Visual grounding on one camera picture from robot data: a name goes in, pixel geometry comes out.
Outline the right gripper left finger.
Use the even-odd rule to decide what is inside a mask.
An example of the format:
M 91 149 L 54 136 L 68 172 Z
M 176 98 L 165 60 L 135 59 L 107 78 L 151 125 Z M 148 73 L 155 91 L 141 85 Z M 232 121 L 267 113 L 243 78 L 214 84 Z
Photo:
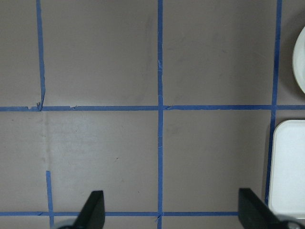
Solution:
M 102 190 L 92 191 L 74 221 L 54 224 L 54 229 L 102 229 L 105 224 L 105 204 Z

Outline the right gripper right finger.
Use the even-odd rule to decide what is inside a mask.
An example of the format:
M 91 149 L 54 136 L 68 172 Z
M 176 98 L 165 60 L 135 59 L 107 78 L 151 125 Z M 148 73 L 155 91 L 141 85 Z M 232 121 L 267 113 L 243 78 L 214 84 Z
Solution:
M 238 219 L 244 229 L 303 229 L 293 217 L 277 216 L 250 188 L 238 191 Z

